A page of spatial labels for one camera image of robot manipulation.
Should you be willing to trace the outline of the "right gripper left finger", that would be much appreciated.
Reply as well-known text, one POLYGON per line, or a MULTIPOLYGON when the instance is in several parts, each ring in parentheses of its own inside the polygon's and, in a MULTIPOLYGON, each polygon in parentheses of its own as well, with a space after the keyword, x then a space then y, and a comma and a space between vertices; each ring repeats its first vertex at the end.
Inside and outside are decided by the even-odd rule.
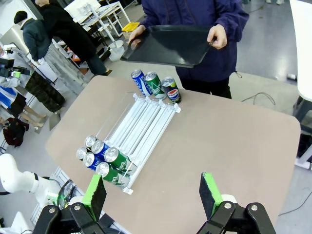
POLYGON ((106 190, 100 175, 93 175, 81 202, 64 209, 47 205, 33 229, 34 234, 103 234, 98 223, 106 199, 106 190))

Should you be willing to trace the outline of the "person's right hand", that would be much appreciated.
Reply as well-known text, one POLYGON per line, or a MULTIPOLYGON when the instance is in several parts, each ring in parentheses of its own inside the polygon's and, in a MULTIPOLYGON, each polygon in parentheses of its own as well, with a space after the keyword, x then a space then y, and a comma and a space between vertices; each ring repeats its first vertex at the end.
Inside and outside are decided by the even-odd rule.
POLYGON ((128 41, 128 45, 129 46, 134 46, 136 47, 140 42, 141 39, 139 39, 138 37, 144 33, 144 31, 146 30, 146 27, 142 24, 140 24, 138 26, 138 28, 136 28, 129 37, 129 41, 128 41))

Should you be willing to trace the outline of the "person's left hand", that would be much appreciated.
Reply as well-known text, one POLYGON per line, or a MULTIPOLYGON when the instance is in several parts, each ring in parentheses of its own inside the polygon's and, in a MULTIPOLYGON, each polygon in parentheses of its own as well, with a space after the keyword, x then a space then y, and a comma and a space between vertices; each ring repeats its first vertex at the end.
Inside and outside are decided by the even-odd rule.
POLYGON ((207 42, 218 50, 227 45, 226 31, 221 24, 217 24, 209 30, 207 42))

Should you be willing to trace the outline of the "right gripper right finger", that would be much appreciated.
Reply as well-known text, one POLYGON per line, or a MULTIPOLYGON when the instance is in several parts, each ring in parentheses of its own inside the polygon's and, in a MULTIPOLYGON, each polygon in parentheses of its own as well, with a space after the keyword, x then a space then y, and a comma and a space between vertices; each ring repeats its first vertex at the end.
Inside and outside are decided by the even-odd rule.
POLYGON ((274 234, 275 229, 265 207, 258 202, 246 207, 238 204, 233 195, 220 193, 211 173, 203 172, 199 195, 207 221, 199 234, 274 234))

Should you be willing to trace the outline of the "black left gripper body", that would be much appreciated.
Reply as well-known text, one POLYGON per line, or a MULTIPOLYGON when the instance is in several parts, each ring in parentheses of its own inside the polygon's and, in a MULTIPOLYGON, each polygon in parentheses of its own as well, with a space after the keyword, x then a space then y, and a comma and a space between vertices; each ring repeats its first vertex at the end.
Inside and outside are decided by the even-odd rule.
POLYGON ((10 77, 13 65, 13 58, 0 58, 0 76, 5 78, 10 77))

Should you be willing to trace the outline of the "finger of the green left gripper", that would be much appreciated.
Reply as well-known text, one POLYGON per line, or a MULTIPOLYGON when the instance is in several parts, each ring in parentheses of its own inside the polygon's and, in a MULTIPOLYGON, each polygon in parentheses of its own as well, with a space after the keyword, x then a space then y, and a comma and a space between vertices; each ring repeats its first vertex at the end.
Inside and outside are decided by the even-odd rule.
POLYGON ((11 77, 20 78, 21 75, 31 76, 32 71, 29 70, 15 70, 11 72, 11 77))

